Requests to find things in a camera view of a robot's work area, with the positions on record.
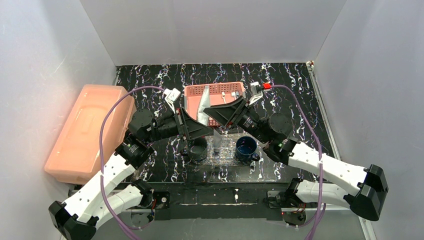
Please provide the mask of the white toothpaste tube blue cap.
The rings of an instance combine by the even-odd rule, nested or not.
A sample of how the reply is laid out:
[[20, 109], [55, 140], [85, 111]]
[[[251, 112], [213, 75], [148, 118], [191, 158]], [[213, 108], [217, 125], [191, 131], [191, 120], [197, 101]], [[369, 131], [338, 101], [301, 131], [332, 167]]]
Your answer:
[[213, 131], [213, 153], [214, 155], [218, 155], [221, 151], [223, 136], [217, 131]]

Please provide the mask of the dark green mug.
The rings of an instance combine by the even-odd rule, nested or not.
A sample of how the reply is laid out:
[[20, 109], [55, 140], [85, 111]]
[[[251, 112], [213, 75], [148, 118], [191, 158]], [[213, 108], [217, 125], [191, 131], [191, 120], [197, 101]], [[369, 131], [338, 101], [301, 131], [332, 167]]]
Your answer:
[[194, 162], [204, 161], [208, 156], [208, 142], [203, 137], [191, 139], [180, 151], [180, 154]]

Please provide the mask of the dark blue mug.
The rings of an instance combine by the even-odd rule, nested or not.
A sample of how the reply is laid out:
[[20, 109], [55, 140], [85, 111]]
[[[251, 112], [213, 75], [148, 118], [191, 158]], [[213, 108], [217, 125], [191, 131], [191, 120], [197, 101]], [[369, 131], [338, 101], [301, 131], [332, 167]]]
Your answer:
[[240, 137], [235, 144], [234, 158], [243, 165], [258, 162], [257, 142], [250, 136]]

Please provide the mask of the pink perforated plastic basket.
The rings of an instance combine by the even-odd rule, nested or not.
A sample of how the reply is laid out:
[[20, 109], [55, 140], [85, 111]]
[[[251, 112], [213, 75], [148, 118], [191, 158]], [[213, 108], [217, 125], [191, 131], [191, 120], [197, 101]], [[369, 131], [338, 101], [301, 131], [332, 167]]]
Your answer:
[[238, 91], [239, 96], [246, 96], [241, 81], [187, 85], [184, 88], [184, 109], [193, 119], [197, 118], [199, 102], [206, 85], [209, 85], [210, 104], [212, 106], [224, 104], [222, 92], [225, 92], [226, 103], [236, 100], [231, 96], [232, 92]]

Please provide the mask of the clear textured acrylic holder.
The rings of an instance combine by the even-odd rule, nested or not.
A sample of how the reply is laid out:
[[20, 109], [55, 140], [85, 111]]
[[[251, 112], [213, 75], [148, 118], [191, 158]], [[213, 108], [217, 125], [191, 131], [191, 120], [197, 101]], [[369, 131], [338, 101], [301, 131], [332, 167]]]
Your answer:
[[220, 153], [214, 155], [213, 136], [207, 136], [207, 162], [212, 165], [235, 165], [235, 148], [237, 137], [234, 134], [223, 136]]

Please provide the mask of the clear textured oval tray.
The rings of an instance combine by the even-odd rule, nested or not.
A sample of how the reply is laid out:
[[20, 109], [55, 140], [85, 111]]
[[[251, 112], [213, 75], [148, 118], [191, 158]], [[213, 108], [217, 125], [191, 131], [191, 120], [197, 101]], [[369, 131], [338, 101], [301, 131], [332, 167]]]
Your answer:
[[206, 136], [207, 154], [204, 160], [198, 161], [200, 165], [208, 166], [249, 166], [253, 160], [240, 160], [236, 158], [236, 143], [241, 137], [251, 137], [248, 134], [233, 133], [222, 136], [220, 150], [214, 152], [214, 137]]

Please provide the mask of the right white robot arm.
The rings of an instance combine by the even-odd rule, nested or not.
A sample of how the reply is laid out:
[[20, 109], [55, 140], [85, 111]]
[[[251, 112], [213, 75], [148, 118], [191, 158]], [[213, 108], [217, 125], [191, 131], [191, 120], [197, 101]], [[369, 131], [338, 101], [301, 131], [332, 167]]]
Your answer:
[[285, 114], [261, 117], [243, 97], [227, 104], [207, 107], [204, 113], [227, 128], [242, 128], [264, 144], [262, 150], [272, 161], [302, 169], [326, 180], [320, 185], [294, 178], [276, 201], [292, 206], [321, 202], [348, 208], [369, 221], [380, 219], [389, 192], [381, 167], [375, 164], [369, 167], [353, 165], [319, 153], [294, 137], [291, 120]]

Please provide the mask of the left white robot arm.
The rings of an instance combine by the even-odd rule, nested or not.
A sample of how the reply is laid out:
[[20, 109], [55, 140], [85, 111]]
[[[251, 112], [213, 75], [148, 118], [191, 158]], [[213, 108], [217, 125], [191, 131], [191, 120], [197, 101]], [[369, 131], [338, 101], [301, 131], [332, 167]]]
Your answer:
[[123, 142], [107, 162], [78, 192], [48, 208], [53, 225], [67, 240], [90, 240], [100, 226], [118, 213], [142, 204], [153, 194], [148, 183], [136, 180], [108, 197], [126, 177], [154, 153], [151, 144], [170, 137], [194, 140], [213, 129], [191, 118], [185, 109], [154, 119], [149, 109], [137, 110], [128, 124]]

